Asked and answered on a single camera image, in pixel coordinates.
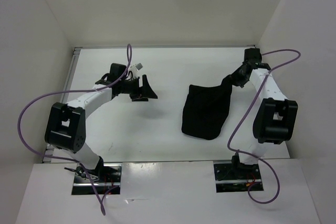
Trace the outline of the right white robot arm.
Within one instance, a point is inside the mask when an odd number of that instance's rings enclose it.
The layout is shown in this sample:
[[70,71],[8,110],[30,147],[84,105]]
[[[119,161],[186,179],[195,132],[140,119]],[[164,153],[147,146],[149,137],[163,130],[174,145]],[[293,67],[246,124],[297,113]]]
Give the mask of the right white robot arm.
[[[245,49],[242,65],[227,78],[233,86],[243,88],[250,82],[256,90],[255,97],[227,143],[227,148],[234,152],[230,172],[235,178],[253,173],[272,144],[280,145],[292,138],[295,126],[298,104],[281,92],[272,76],[273,68],[262,60],[260,49]],[[252,126],[254,141],[246,151],[232,148],[231,142],[235,134],[257,100],[260,101],[260,107]]]

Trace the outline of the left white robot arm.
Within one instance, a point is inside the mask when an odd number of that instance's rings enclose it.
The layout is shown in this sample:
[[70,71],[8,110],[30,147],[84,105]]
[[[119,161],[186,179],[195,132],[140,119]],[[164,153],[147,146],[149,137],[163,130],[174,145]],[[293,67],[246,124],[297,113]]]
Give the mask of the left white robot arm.
[[65,151],[82,164],[83,167],[75,171],[79,176],[100,182],[116,172],[105,167],[103,158],[86,144],[86,120],[95,110],[120,94],[129,95],[132,101],[157,99],[147,76],[137,76],[141,68],[141,64],[128,69],[125,65],[112,63],[110,71],[93,86],[93,92],[67,103],[57,102],[51,107],[45,142]]

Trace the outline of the black skirt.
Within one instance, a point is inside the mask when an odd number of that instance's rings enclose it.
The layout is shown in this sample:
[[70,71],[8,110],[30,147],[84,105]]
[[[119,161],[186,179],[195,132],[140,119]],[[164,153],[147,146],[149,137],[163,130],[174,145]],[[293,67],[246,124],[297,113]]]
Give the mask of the black skirt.
[[183,134],[213,140],[229,116],[233,86],[203,87],[191,84],[182,113]]

